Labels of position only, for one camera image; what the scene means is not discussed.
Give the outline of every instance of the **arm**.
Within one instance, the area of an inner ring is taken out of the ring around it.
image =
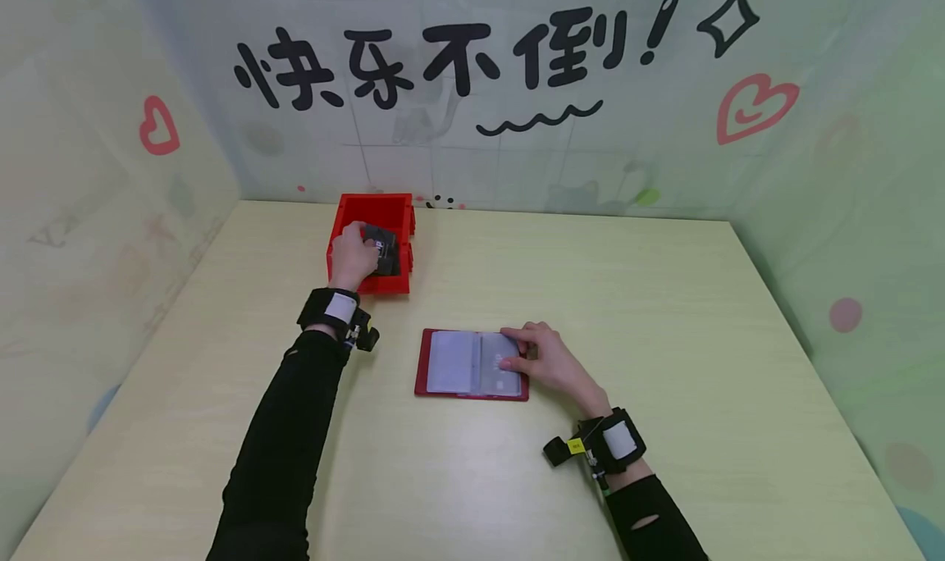
[[[356,291],[377,267],[361,223],[336,238],[331,288]],[[208,561],[308,559],[305,517],[348,351],[330,326],[306,327],[263,394],[223,491]]]
[[[500,366],[528,374],[542,385],[573,399],[584,418],[611,414],[607,393],[567,349],[558,331],[546,323],[527,323],[521,330],[503,327],[518,342],[518,351],[537,346],[536,360],[506,358]],[[617,537],[633,561],[705,561],[708,559],[683,513],[645,460],[607,476],[607,506]]]

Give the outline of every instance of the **exclamation mark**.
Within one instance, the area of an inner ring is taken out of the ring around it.
[[[663,0],[660,13],[655,15],[651,34],[646,39],[646,46],[654,49],[660,45],[663,34],[666,34],[666,27],[669,26],[669,20],[672,18],[673,12],[676,11],[677,3],[679,3],[679,0]],[[646,51],[640,56],[640,63],[649,65],[653,62],[653,57],[655,57],[653,51]]]

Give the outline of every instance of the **wallpaper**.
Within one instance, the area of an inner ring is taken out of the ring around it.
[[[243,195],[727,219],[945,559],[941,0],[143,0]]]
[[[0,559],[238,197],[133,0],[0,0]]]

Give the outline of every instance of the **open card holder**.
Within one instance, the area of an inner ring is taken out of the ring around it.
[[[423,330],[414,394],[528,401],[528,376],[499,368],[511,356],[518,346],[501,333]]]

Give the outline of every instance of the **tabletop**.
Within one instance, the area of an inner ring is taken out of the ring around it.
[[[241,202],[14,554],[203,559],[249,419],[325,282],[328,205]],[[409,295],[344,373],[309,511],[316,560],[621,559],[574,412],[413,395],[424,327],[545,320],[627,408],[713,559],[920,561],[732,227],[417,210]]]

